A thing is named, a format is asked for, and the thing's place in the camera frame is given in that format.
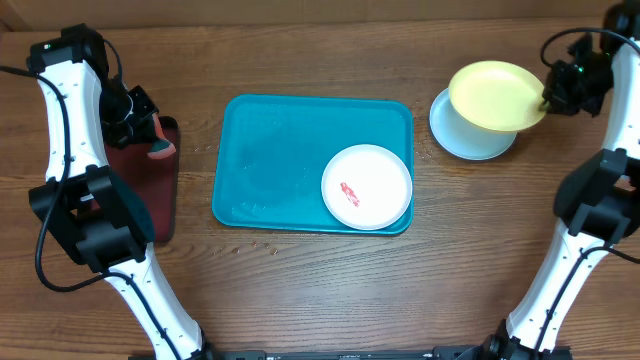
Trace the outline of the red and green sponge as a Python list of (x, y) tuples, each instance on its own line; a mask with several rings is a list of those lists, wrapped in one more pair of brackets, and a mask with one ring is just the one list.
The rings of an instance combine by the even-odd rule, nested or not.
[(175, 145), (165, 137), (160, 123), (160, 118), (157, 113), (153, 114), (152, 120), (156, 139), (151, 144), (149, 152), (147, 153), (148, 157), (153, 160), (161, 160), (171, 157), (176, 153)]

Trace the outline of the yellow-green plate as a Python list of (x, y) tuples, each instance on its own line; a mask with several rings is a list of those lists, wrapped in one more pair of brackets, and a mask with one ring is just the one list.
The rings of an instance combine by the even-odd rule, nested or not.
[(520, 132), (546, 115), (542, 82), (508, 62), (469, 64), (453, 75), (448, 90), (454, 109), (471, 124), (489, 131)]

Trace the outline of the light blue plate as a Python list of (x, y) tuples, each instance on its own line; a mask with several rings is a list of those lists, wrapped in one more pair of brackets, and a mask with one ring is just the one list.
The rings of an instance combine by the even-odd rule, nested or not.
[(432, 103), (429, 113), (431, 133), (450, 154), (471, 161), (500, 156), (515, 142), (515, 133), (492, 132), (463, 118), (453, 107), (449, 89), (444, 89)]

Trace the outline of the white plate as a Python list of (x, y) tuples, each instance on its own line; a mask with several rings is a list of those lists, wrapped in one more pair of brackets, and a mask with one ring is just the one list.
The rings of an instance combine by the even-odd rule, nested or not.
[(413, 182), (407, 166), (390, 150), (360, 144), (343, 149), (321, 180), (325, 206), (340, 223), (362, 231), (383, 229), (409, 208)]

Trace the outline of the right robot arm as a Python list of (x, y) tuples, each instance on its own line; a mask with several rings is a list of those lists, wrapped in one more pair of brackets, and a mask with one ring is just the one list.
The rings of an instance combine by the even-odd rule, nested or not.
[[(551, 64), (542, 93), (551, 114), (599, 114), (613, 95), (601, 150), (561, 182), (551, 246), (529, 290), (495, 334), (464, 359), (568, 359), (556, 345), (564, 318), (597, 264), (639, 227), (639, 4), (609, 8), (602, 27), (577, 29), (571, 62)], [(593, 49), (593, 34), (601, 36)]]

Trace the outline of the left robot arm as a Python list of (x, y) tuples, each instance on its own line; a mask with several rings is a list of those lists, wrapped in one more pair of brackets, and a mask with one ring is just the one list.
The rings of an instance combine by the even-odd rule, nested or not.
[(41, 235), (120, 294), (156, 358), (211, 359), (212, 346), (155, 253), (154, 215), (175, 220), (177, 124), (141, 87), (126, 86), (121, 72), (110, 71), (115, 55), (84, 24), (31, 47), (28, 73), (45, 99), (49, 162), (29, 203)]

